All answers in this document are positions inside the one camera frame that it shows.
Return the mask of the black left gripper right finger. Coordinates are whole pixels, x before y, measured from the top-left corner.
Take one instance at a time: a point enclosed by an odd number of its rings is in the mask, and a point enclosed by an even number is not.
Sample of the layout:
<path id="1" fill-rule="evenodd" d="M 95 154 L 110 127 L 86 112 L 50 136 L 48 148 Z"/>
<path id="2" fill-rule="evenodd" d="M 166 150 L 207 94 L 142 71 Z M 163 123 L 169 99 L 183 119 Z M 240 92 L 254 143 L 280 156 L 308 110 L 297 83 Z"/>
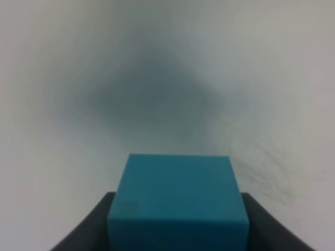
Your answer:
<path id="1" fill-rule="evenodd" d="M 247 250 L 314 250 L 269 214 L 249 193 L 243 192 L 241 195 L 250 222 Z"/>

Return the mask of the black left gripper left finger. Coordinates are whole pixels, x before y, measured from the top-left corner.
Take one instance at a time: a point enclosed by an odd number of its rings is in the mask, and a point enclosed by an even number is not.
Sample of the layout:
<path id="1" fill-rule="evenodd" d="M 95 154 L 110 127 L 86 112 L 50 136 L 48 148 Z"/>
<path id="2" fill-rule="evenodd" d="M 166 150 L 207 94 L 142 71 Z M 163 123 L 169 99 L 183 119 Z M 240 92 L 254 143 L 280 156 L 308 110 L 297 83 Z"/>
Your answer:
<path id="1" fill-rule="evenodd" d="M 103 196 L 87 217 L 53 251 L 100 251 L 110 250 L 107 216 L 115 192 Z"/>

